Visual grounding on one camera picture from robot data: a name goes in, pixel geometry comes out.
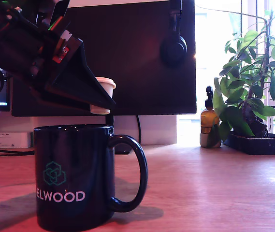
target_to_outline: hanging headphones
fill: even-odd
[[[160,47],[160,56],[164,65],[176,68],[181,64],[187,53],[187,44],[180,35],[180,15],[182,0],[170,0],[169,34]]]

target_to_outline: white box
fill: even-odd
[[[0,132],[0,148],[29,148],[31,132]]]

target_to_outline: black mug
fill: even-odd
[[[38,224],[48,231],[83,231],[102,225],[114,212],[142,201],[148,180],[142,147],[131,137],[113,135],[105,125],[61,125],[34,129]],[[136,197],[115,197],[114,147],[130,145],[140,166]]]

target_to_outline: monitor stand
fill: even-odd
[[[114,126],[115,117],[113,115],[105,116],[105,124],[107,126]],[[132,148],[127,144],[118,144],[115,146],[115,155],[127,155],[131,152]]]

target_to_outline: soap dispenser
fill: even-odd
[[[216,115],[213,109],[213,96],[214,92],[211,86],[207,86],[206,88],[207,100],[205,101],[205,107],[201,113],[201,134],[200,134],[200,144],[201,147],[207,147],[207,138],[208,134],[213,126],[213,124],[217,124],[219,126],[219,117]],[[213,147],[220,147],[221,140],[214,145]]]

